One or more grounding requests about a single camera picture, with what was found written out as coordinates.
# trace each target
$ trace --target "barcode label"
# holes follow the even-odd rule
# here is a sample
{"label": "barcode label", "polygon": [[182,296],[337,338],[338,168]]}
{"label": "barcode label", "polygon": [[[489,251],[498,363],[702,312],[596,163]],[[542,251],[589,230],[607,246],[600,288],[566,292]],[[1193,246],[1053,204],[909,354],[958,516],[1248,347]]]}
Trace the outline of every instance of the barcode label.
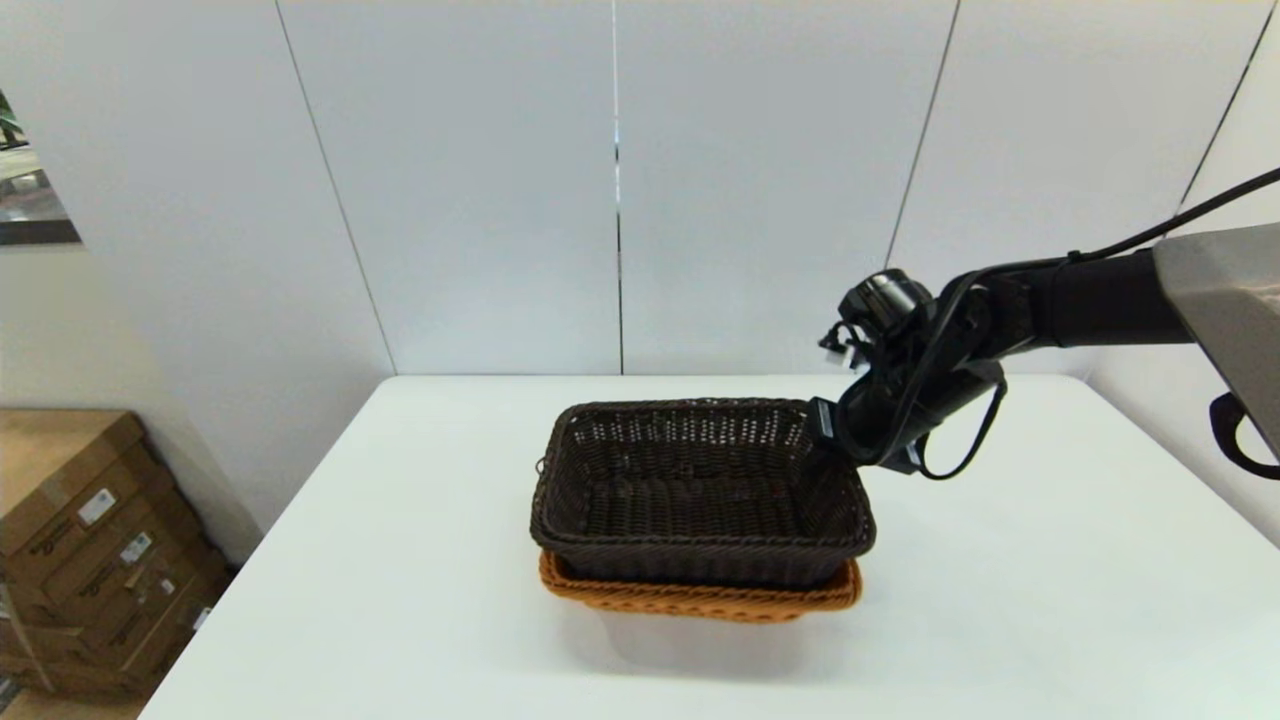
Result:
{"label": "barcode label", "polygon": [[205,624],[205,619],[209,618],[209,614],[212,612],[212,611],[214,611],[212,607],[206,607],[206,609],[201,610],[200,611],[200,616],[196,618],[196,621],[191,624],[191,629],[192,630],[198,630],[200,626]]}
{"label": "barcode label", "polygon": [[111,495],[111,491],[102,488],[93,493],[93,497],[88,498],[88,502],[81,506],[81,521],[86,525],[92,525],[114,506],[115,496]]}
{"label": "barcode label", "polygon": [[142,557],[142,553],[151,547],[151,536],[138,533],[138,537],[129,541],[129,544],[120,551],[120,560],[124,561],[125,565],[133,565],[140,557]]}

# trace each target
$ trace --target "floor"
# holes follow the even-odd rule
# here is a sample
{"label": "floor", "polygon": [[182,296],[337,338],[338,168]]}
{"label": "floor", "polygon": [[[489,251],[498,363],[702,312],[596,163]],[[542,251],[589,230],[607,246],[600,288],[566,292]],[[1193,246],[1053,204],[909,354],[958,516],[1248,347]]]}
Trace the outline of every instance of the floor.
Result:
{"label": "floor", "polygon": [[0,720],[136,720],[143,701],[84,703],[50,697],[37,691],[22,691],[0,712]]}

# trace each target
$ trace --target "wicker basket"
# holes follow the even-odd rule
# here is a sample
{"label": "wicker basket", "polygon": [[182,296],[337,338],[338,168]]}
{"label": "wicker basket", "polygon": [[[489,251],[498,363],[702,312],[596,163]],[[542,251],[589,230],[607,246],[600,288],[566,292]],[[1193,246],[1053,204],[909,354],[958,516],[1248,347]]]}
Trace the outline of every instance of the wicker basket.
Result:
{"label": "wicker basket", "polygon": [[556,421],[531,533],[575,577],[813,588],[867,552],[856,469],[810,466],[805,402],[593,402]]}
{"label": "wicker basket", "polygon": [[788,623],[805,612],[845,610],[863,592],[863,578],[852,560],[842,562],[824,585],[808,591],[582,580],[570,575],[564,561],[545,550],[538,571],[552,593],[589,607],[732,623]]}

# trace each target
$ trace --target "orange wicker basket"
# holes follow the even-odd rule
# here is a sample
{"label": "orange wicker basket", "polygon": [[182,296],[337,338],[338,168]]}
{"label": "orange wicker basket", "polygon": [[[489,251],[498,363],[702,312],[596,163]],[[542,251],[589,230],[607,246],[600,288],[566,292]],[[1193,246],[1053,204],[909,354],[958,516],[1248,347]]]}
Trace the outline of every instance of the orange wicker basket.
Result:
{"label": "orange wicker basket", "polygon": [[564,562],[543,551],[538,564],[552,593],[599,610],[684,615],[733,623],[787,623],[818,610],[845,610],[863,591],[858,562],[849,560],[817,589],[753,589],[717,585],[673,585],[621,580],[585,580],[568,574]]}

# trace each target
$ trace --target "white table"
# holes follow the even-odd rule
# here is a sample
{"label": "white table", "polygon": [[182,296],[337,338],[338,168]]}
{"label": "white table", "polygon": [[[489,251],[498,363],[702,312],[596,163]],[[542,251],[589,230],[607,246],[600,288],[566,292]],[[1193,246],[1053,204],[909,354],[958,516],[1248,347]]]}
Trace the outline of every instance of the white table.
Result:
{"label": "white table", "polygon": [[1015,378],[955,480],[865,471],[852,610],[745,626],[540,587],[529,501],[562,409],[846,382],[388,380],[142,717],[1280,717],[1280,552],[1068,378]]}

